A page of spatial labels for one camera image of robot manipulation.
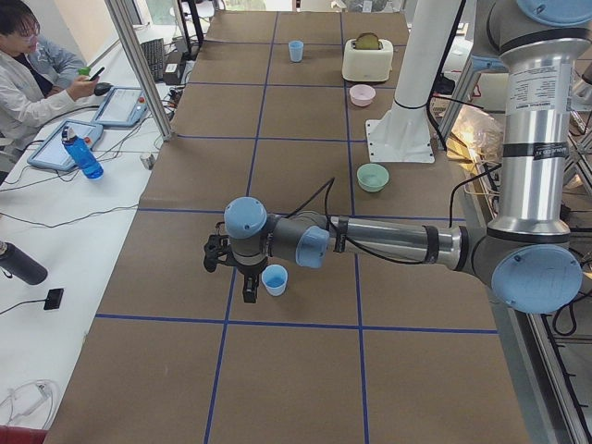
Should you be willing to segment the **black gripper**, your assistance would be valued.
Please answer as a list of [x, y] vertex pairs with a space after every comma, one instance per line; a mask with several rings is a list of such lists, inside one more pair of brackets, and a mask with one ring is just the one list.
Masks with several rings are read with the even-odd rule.
[[257, 301], [257, 275], [261, 274], [267, 267], [267, 259], [256, 259], [250, 264], [244, 264], [237, 260], [231, 245], [229, 235], [222, 232], [225, 223], [219, 221], [215, 225], [215, 231], [209, 235], [203, 247], [203, 266], [209, 273], [216, 271], [218, 265], [237, 268], [244, 276], [242, 297], [245, 303], [256, 303]]

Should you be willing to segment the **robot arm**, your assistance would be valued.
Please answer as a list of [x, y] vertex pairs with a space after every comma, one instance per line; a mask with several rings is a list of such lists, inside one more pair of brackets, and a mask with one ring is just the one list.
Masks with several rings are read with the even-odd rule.
[[514, 310], [546, 314], [571, 302], [583, 273], [569, 251], [561, 195], [574, 61], [591, 44], [587, 1], [482, 1], [474, 52], [508, 70], [499, 211], [485, 228], [436, 228], [268, 213], [253, 197], [229, 203], [204, 245], [203, 264], [237, 268], [254, 302], [272, 257], [310, 268], [329, 252], [367, 253], [401, 265], [440, 264], [475, 276]]

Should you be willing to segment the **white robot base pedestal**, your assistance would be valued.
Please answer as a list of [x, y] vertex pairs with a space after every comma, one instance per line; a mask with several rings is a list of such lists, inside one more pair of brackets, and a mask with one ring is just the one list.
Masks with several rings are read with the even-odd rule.
[[371, 162], [435, 161], [426, 110], [463, 8], [464, 3], [456, 0], [417, 3], [392, 106], [381, 119], [365, 122]]

